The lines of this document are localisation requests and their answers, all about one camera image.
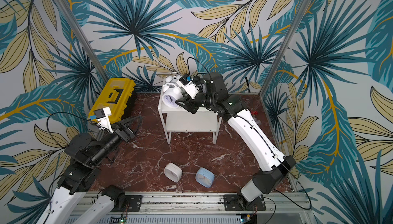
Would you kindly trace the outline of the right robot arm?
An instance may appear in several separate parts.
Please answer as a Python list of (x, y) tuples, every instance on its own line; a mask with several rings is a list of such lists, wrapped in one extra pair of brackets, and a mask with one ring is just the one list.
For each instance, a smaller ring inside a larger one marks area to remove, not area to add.
[(176, 103), (195, 114), (199, 108), (213, 111), (243, 139), (259, 164), (259, 172), (240, 190), (239, 202), (246, 207), (263, 194), (269, 194), (291, 171), (296, 161), (284, 155), (264, 134), (238, 95), (230, 95), (224, 78), (217, 72), (202, 77), (178, 76), (176, 84), (185, 95)]

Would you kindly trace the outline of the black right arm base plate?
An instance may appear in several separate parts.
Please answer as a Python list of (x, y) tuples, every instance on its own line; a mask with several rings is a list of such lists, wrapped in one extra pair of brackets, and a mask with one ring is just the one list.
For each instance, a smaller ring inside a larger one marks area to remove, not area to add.
[(253, 201), (247, 201), (241, 194), (224, 194), (225, 211), (266, 211), (265, 200), (262, 196)]

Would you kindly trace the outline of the cream square alarm clock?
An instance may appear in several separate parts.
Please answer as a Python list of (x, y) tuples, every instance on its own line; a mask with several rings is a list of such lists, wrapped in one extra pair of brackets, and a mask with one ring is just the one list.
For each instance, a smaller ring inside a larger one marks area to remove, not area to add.
[(168, 163), (164, 168), (164, 174), (168, 179), (177, 183), (181, 179), (183, 171), (177, 165)]

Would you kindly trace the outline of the light blue square alarm clock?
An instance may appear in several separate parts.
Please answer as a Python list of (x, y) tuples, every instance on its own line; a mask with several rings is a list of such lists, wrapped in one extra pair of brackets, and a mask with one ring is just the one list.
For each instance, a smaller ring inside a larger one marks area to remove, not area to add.
[(215, 175), (205, 168), (200, 168), (195, 174), (195, 180), (206, 188), (210, 188), (212, 186), (214, 179)]

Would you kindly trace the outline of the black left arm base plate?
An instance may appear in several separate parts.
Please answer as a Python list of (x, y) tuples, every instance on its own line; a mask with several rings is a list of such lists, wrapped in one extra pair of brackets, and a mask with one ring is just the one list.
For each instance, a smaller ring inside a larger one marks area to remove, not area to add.
[(142, 195), (126, 195), (124, 197), (124, 212), (139, 212), (142, 204)]

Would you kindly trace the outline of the white twin-bell alarm clock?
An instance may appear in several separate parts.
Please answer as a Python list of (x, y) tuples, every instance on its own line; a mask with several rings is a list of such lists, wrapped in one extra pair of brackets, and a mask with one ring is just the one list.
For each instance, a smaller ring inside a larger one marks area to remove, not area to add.
[(182, 76), (178, 75), (178, 76), (168, 76), (167, 78), (165, 78), (165, 82), (163, 87), (167, 86), (169, 88), (171, 87), (179, 87), (177, 84), (177, 81), (181, 78)]

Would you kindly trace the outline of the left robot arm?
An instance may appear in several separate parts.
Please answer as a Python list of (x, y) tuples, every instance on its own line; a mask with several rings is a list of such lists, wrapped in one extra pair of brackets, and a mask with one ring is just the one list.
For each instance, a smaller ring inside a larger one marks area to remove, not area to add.
[[(61, 175), (49, 204), (37, 223), (64, 224), (101, 173), (99, 165), (102, 161), (122, 142), (134, 140), (142, 121), (142, 116), (137, 116), (117, 122), (113, 124), (113, 131), (101, 140), (94, 139), (88, 133), (81, 133), (72, 139), (65, 152), (74, 159), (74, 163)], [(104, 188), (93, 205), (75, 223), (95, 224), (111, 211), (125, 211), (129, 205), (125, 191), (110, 185)]]

